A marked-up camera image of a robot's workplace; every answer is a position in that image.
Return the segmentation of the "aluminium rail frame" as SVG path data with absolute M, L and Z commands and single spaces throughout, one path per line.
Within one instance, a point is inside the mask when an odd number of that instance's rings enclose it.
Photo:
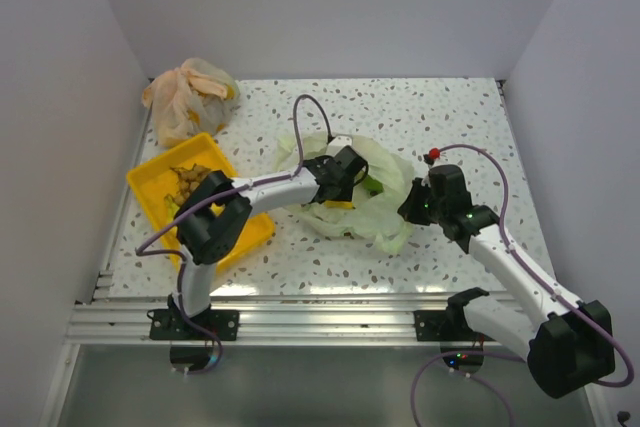
M 239 87 L 240 106 L 217 137 L 238 172 L 269 172 L 293 117 L 304 132 L 370 137 L 416 171 L 432 145 L 459 141 L 463 148 L 450 159 L 463 167 L 474 196 L 496 207 L 508 186 L 512 231 L 549 264 L 496 80 L 276 79 Z M 135 256 L 150 224 L 128 195 L 93 299 L 69 321 L 66 340 L 78 350 L 79 367 L 96 371 L 98 353 L 137 355 L 131 380 L 152 376 L 162 422 L 182 408 L 212 412 L 217 423 L 263 413 L 280 425 L 409 425 L 412 377 L 437 348 L 416 340 L 413 312 L 440 308 L 474 286 L 513 303 L 435 228 L 416 228 L 390 255 L 353 236 L 325 238 L 286 210 L 272 218 L 271 238 L 212 288 L 215 307 L 239 312 L 236 340 L 226 343 L 213 373 L 182 380 L 169 371 L 168 343 L 149 338 L 146 315 L 164 304 L 176 276 L 164 257 Z

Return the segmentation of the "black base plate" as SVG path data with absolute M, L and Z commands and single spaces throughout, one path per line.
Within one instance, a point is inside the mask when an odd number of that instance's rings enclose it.
M 444 310 L 415 310 L 413 319 L 418 342 L 475 342 L 483 337 L 481 333 L 455 327 Z
M 151 321 L 149 338 L 153 341 L 197 341 L 211 337 L 188 324 L 176 309 L 153 309 L 147 312 Z M 201 329 L 215 334 L 222 341 L 235 341 L 239 328 L 237 310 L 204 311 L 191 319 Z

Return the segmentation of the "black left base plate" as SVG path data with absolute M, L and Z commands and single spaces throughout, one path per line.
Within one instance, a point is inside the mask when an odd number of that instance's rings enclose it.
M 151 321 L 149 338 L 153 341 L 197 341 L 211 337 L 188 324 L 176 309 L 153 309 L 147 312 Z M 239 328 L 237 310 L 204 311 L 191 319 L 201 329 L 215 334 L 222 341 L 235 341 Z

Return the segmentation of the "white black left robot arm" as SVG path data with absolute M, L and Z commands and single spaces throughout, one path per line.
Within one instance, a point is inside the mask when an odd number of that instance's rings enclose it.
M 177 310 L 175 331 L 189 340 L 205 333 L 217 265 L 234 249 L 249 220 L 294 204 L 348 201 L 368 170 L 368 162 L 346 146 L 271 176 L 209 174 L 175 217 L 183 257 L 170 304 Z

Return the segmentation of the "yellow plastic tray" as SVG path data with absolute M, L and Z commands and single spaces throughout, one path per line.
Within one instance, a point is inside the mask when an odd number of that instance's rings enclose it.
M 165 203 L 167 195 L 175 196 L 179 192 L 178 177 L 173 170 L 178 167 L 191 168 L 194 165 L 221 170 L 229 177 L 237 175 L 232 164 L 208 133 L 200 133 L 127 173 L 129 187 L 154 230 L 160 230 L 173 220 Z M 251 218 L 233 250 L 219 262 L 217 271 L 225 272 L 242 257 L 264 245 L 274 233 L 274 222 L 267 214 Z

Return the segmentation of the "green apple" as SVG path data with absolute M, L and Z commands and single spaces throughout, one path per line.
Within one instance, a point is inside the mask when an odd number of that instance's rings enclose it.
M 365 189 L 371 196 L 376 196 L 381 194 L 384 191 L 383 184 L 367 175 L 364 180 L 360 183 L 360 186 Z

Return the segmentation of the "bunch of longan fruit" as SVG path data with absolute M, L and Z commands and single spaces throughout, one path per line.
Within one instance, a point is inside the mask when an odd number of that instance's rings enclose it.
M 171 167 L 170 171 L 177 177 L 178 191 L 175 195 L 164 197 L 168 216 L 173 218 L 180 207 L 189 199 L 201 182 L 211 173 L 211 169 L 200 164 L 194 164 L 190 169 Z

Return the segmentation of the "orange plastic bag with fruit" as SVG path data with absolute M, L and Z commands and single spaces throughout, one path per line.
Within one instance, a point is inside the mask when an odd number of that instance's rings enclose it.
M 200 133 L 215 135 L 239 106 L 240 89 L 224 70 L 200 58 L 156 77 L 141 96 L 158 144 L 172 148 Z

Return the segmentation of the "green knotted plastic bag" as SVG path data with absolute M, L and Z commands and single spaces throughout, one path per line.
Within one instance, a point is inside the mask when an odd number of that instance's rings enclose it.
M 397 213 L 406 200 L 415 175 L 413 165 L 365 136 L 353 136 L 352 148 L 369 164 L 371 177 L 384 191 L 371 196 L 360 185 L 354 189 L 352 210 L 327 208 L 323 204 L 293 205 L 287 208 L 294 218 L 317 233 L 338 238 L 362 238 L 380 251 L 398 254 L 413 233 L 413 227 Z

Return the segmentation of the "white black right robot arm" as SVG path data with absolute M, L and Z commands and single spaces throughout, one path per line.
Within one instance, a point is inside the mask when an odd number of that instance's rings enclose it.
M 526 362 L 536 384 L 552 398 L 614 372 L 606 307 L 583 302 L 523 252 L 494 210 L 473 203 L 459 167 L 439 165 L 426 178 L 414 179 L 398 213 L 411 224 L 439 226 L 519 305 L 508 308 L 479 287 L 461 291 L 447 301 L 442 334 L 461 340 L 483 334 L 500 343 Z

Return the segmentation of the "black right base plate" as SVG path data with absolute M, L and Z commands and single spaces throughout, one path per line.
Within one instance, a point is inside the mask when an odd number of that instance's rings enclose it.
M 444 310 L 415 310 L 413 319 L 418 342 L 475 342 L 483 337 L 481 333 L 455 327 Z

